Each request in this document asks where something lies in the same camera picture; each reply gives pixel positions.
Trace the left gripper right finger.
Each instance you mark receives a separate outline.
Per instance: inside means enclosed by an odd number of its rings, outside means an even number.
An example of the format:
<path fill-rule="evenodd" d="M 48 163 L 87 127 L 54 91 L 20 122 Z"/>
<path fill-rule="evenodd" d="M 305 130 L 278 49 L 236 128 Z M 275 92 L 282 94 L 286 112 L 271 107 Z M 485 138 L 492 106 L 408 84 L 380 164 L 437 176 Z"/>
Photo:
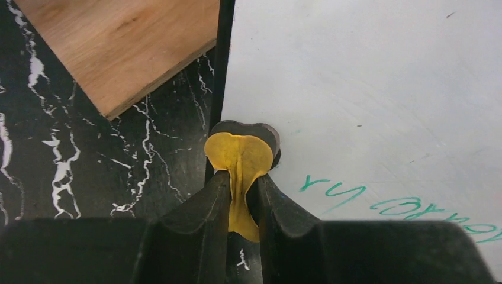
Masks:
<path fill-rule="evenodd" d="M 269 175 L 255 182 L 264 283 L 328 283 L 320 219 L 287 197 Z"/>

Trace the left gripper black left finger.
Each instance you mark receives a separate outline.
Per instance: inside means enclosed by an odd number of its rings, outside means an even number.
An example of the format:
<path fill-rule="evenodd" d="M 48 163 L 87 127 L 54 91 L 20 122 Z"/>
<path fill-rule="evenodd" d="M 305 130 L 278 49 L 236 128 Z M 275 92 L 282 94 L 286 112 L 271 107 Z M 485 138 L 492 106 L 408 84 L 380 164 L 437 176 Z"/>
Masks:
<path fill-rule="evenodd" d="M 149 228 L 139 283 L 224 283 L 230 175 L 217 172 Z"/>

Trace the yellow black whiteboard eraser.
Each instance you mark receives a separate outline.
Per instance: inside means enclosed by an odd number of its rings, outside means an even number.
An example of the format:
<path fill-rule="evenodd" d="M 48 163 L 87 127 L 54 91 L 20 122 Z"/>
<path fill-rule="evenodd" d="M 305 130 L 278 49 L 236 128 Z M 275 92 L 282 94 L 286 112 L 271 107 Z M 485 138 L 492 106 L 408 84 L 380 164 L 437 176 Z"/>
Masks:
<path fill-rule="evenodd" d="M 204 144 L 213 169 L 230 175 L 228 231 L 259 242 L 259 227 L 247 202 L 247 193 L 257 178 L 266 175 L 280 151 L 280 136 L 269 124 L 218 122 Z"/>

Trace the small whiteboard black frame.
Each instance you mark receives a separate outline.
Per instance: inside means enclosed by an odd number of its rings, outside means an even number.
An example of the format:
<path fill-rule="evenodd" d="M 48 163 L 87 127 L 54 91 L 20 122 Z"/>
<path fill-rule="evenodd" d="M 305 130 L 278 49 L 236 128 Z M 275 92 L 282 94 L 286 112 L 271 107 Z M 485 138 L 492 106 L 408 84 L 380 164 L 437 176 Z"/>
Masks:
<path fill-rule="evenodd" d="M 325 220 L 459 224 L 501 280 L 500 1 L 221 1 L 221 118 Z"/>

